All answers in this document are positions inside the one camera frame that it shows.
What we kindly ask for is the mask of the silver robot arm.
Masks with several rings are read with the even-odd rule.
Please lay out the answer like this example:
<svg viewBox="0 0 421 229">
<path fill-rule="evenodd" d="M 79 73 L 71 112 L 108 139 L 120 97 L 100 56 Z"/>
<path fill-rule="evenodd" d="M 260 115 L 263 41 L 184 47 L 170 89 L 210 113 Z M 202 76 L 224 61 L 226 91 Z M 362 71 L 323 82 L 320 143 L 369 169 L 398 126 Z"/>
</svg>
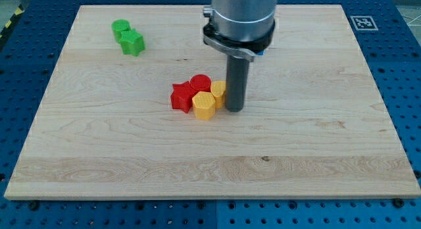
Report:
<svg viewBox="0 0 421 229">
<path fill-rule="evenodd" d="M 203 7 L 208 23 L 203 42 L 215 50 L 253 62 L 272 41 L 278 0 L 211 0 Z"/>
</svg>

